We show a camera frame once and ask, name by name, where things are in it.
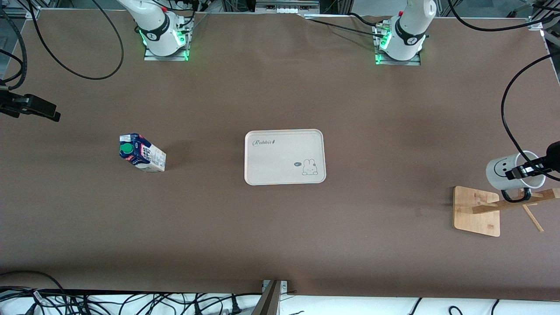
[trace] plug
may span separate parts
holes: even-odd
[[[241,313],[241,311],[243,311],[241,308],[239,308],[239,305],[237,305],[237,299],[235,298],[235,295],[231,295],[231,315],[237,315],[239,313]]]

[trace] metal mounting plate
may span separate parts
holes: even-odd
[[[193,27],[194,27],[194,19],[191,19],[190,23],[185,25],[185,41],[186,44],[179,48],[174,54],[168,56],[158,56],[154,55],[148,47],[144,50],[144,60],[145,61],[188,61],[189,54],[190,54],[190,43],[193,40]]]
[[[381,24],[390,24],[389,20],[383,21]],[[372,26],[371,30],[374,34],[386,35],[387,30],[383,28],[378,28]],[[416,53],[414,57],[407,61],[401,61],[391,58],[384,50],[380,48],[383,38],[375,37],[374,39],[374,53],[375,53],[375,64],[390,64],[393,66],[420,66],[420,53]]]
[[[270,283],[271,280],[263,280],[263,287],[262,287],[262,291],[264,292],[267,289],[268,284]],[[288,281],[283,280],[280,281],[280,294],[286,294],[288,293]]]

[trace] rabbit cartoon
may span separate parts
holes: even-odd
[[[317,165],[314,159],[304,161],[304,171],[302,175],[317,175]]]

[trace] mug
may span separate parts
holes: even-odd
[[[538,156],[531,151],[523,151],[531,160],[537,159]],[[486,165],[486,178],[495,189],[502,191],[505,200],[509,202],[521,202],[529,200],[531,197],[531,188],[539,188],[544,184],[546,177],[544,175],[507,179],[506,171],[509,171],[516,166],[525,164],[525,159],[521,153],[512,154],[509,156],[494,159]],[[507,194],[510,189],[523,189],[524,196],[518,200],[512,200]]]

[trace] green bottle cap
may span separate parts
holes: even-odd
[[[120,145],[120,150],[126,154],[132,153],[132,151],[134,151],[134,146],[132,143],[124,143]]]

